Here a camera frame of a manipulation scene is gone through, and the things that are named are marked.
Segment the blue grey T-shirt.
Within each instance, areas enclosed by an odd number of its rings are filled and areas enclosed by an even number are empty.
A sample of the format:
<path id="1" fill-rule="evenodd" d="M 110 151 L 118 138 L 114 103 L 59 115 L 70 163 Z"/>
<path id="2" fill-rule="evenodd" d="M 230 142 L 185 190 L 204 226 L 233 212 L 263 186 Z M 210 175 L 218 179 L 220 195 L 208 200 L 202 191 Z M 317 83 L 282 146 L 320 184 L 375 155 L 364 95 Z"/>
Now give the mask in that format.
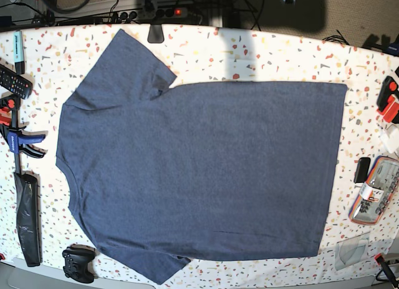
<path id="1" fill-rule="evenodd" d="M 175 78 L 118 31 L 63 104 L 56 165 L 86 236 L 157 284 L 191 259 L 316 256 L 347 87 Z"/>

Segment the small black box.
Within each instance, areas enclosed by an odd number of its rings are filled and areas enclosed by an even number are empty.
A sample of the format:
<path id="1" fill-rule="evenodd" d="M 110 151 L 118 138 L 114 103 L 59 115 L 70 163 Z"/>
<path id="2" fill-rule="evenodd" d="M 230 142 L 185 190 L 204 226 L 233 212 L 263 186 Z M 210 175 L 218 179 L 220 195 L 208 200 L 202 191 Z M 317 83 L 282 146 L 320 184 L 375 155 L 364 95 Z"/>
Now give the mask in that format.
<path id="1" fill-rule="evenodd" d="M 371 159 L 369 157 L 361 157 L 357 162 L 357 168 L 354 176 L 354 183 L 364 183 L 368 176 Z"/>

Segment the black game controller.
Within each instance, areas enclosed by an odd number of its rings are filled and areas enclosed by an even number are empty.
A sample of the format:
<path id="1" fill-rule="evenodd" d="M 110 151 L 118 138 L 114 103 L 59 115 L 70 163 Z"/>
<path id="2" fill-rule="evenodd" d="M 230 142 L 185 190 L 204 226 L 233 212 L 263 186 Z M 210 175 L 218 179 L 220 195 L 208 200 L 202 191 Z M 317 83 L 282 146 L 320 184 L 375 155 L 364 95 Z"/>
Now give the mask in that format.
<path id="1" fill-rule="evenodd" d="M 95 252 L 86 248 L 67 247 L 62 256 L 65 261 L 64 275 L 79 283 L 94 282 L 94 274 L 88 269 L 89 263 L 95 259 Z"/>

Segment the blue black bar clamp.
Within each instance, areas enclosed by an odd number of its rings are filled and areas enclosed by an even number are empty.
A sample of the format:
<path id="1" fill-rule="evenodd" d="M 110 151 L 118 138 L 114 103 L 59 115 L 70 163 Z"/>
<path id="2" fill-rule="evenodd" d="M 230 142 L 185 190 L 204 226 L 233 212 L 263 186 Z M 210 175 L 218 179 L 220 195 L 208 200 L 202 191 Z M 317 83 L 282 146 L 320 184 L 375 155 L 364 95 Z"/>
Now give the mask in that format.
<path id="1" fill-rule="evenodd" d="M 19 127 L 19 109 L 21 106 L 21 99 L 15 95 L 11 94 L 4 98 L 12 98 L 16 102 L 15 109 L 12 111 L 12 122 L 10 126 L 1 124 L 1 136 L 6 141 L 9 146 L 9 150 L 14 154 L 16 173 L 22 174 L 21 167 L 21 158 L 19 156 L 20 153 L 26 154 L 29 157 L 35 159 L 41 159 L 45 156 L 45 152 L 43 150 L 37 149 L 33 146 L 33 144 L 41 143 L 46 135 L 28 135 L 24 134 L 22 130 L 24 127 Z"/>

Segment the striped transparent pencil case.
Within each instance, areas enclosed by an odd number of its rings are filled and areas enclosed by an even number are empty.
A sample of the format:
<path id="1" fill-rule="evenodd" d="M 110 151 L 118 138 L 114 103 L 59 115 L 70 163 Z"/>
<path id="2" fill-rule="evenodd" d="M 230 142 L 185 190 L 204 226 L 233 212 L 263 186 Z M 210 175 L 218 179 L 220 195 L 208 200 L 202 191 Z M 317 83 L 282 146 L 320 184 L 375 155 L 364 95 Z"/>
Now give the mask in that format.
<path id="1" fill-rule="evenodd" d="M 370 163 L 366 181 L 359 184 L 361 187 L 349 211 L 349 219 L 361 225 L 375 225 L 398 190 L 398 161 L 377 157 Z"/>

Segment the black TV remote control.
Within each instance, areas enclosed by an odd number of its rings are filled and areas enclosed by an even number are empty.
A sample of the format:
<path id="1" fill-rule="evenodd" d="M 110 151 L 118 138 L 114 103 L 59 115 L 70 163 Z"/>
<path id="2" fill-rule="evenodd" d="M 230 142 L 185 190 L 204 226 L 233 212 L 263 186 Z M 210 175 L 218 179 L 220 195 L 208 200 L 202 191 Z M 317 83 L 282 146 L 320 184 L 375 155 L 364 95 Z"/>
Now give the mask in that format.
<path id="1" fill-rule="evenodd" d="M 21 99 L 28 99 L 32 92 L 32 83 L 4 65 L 0 65 L 0 85 Z"/>

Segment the clear plastic bag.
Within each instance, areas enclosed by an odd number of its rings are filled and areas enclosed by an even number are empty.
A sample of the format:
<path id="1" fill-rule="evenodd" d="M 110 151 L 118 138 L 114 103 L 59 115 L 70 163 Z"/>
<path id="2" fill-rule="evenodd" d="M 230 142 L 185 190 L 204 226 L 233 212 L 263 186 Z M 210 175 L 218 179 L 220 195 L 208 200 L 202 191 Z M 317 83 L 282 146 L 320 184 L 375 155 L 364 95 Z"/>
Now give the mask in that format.
<path id="1" fill-rule="evenodd" d="M 335 246 L 335 269 L 337 271 L 362 262 L 368 258 L 370 233 L 341 241 Z"/>

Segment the black red clamp tool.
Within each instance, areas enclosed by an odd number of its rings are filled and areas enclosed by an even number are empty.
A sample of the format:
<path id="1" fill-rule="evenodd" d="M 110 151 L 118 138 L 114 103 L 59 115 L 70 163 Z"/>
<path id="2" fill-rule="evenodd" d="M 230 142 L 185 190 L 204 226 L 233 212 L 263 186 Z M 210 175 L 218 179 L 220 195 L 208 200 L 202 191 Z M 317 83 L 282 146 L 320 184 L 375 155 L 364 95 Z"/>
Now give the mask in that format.
<path id="1" fill-rule="evenodd" d="M 388 123 L 398 124 L 398 83 L 387 76 L 377 97 L 377 112 Z"/>

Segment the red clamp piece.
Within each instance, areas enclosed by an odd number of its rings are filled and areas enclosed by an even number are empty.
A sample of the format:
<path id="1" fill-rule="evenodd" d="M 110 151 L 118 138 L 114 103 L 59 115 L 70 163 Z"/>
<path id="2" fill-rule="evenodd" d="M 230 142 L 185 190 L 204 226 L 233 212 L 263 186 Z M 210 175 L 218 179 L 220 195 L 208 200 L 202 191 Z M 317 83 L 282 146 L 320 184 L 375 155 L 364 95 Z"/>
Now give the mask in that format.
<path id="1" fill-rule="evenodd" d="M 16 102 L 12 98 L 1 99 L 1 124 L 10 126 L 12 122 L 12 111 L 15 109 Z"/>

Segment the light blue highlighter marker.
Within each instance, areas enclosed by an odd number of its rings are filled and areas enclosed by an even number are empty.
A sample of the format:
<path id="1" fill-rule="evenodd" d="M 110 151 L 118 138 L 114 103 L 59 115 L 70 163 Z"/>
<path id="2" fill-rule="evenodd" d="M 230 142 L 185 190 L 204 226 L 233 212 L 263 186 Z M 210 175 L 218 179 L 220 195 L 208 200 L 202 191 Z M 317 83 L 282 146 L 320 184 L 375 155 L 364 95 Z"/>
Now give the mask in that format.
<path id="1" fill-rule="evenodd" d="M 24 60 L 24 48 L 23 48 L 21 31 L 15 31 L 13 34 L 13 48 L 14 48 L 14 66 L 16 74 L 23 75 L 25 73 L 25 60 Z"/>

